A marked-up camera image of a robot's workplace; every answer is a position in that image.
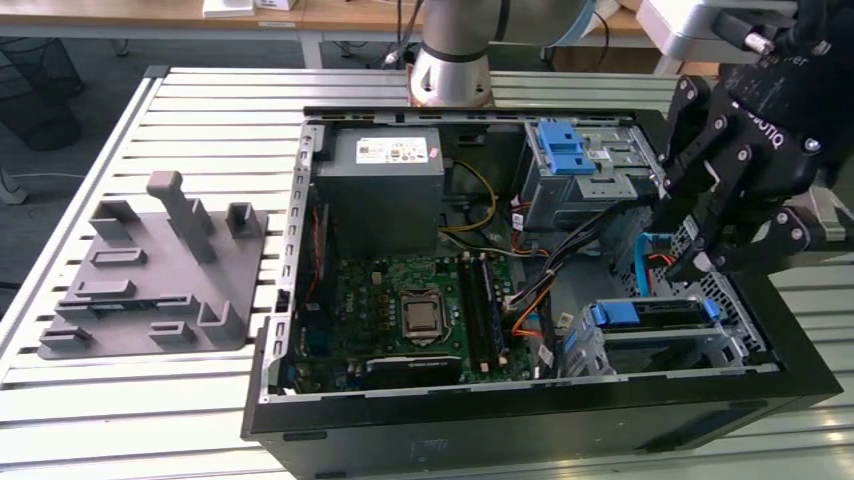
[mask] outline robotic arm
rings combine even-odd
[[[425,0],[409,87],[422,106],[489,100],[491,41],[571,44],[592,0]],[[854,1],[644,0],[637,20],[680,60],[745,63],[713,88],[683,77],[648,231],[697,232],[669,269],[761,273],[854,251],[854,215],[828,187],[854,150]]]
[[[409,78],[417,104],[482,106],[491,95],[489,42],[567,45],[580,37],[593,7],[595,0],[426,0]]]
[[[648,227],[675,233],[696,219],[672,281],[772,273],[854,251],[854,215],[828,190],[854,150],[854,5],[801,3],[824,8],[808,28],[744,23],[737,40],[761,31],[771,42],[759,62],[725,69],[713,89],[697,77],[677,82]]]

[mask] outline aluminum slotted table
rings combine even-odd
[[[675,78],[496,73],[500,107],[667,110]],[[160,211],[148,173],[174,169],[208,211],[250,201],[269,212],[258,280],[276,278],[293,154],[308,105],[405,105],[398,72],[181,69],[145,78],[0,323],[2,479],[289,478],[240,440],[253,345],[225,353],[45,361],[34,350],[64,296],[104,196]],[[854,256],[773,277],[845,393],[679,454],[605,457],[417,477],[759,478],[854,476]],[[274,302],[260,282],[250,335]]]

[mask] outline yellow cable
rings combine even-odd
[[[458,165],[470,172],[470,174],[477,178],[477,180],[480,180],[480,183],[482,183],[482,186],[489,191],[489,201],[492,205],[489,206],[489,210],[482,220],[480,220],[476,223],[472,223],[470,225],[456,225],[452,227],[441,227],[438,228],[440,232],[469,232],[470,230],[476,230],[477,228],[482,227],[485,224],[489,223],[489,221],[492,220],[492,217],[495,216],[495,211],[497,210],[497,200],[495,197],[495,190],[492,190],[492,185],[489,185],[489,182],[486,181],[486,179],[482,177],[482,175],[480,175],[480,173],[473,169],[470,165],[468,165],[465,162],[460,160],[454,160],[454,162],[458,163]]]

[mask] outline blue cable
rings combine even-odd
[[[641,233],[635,240],[635,277],[641,297],[649,296],[649,284],[645,281],[645,246],[655,240],[668,239],[669,235]]]

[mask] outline mesh trash can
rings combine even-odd
[[[82,81],[58,38],[0,37],[0,53],[35,90],[58,99],[82,91]]]
[[[65,102],[37,90],[14,65],[0,65],[0,122],[31,150],[70,144],[80,125]]]

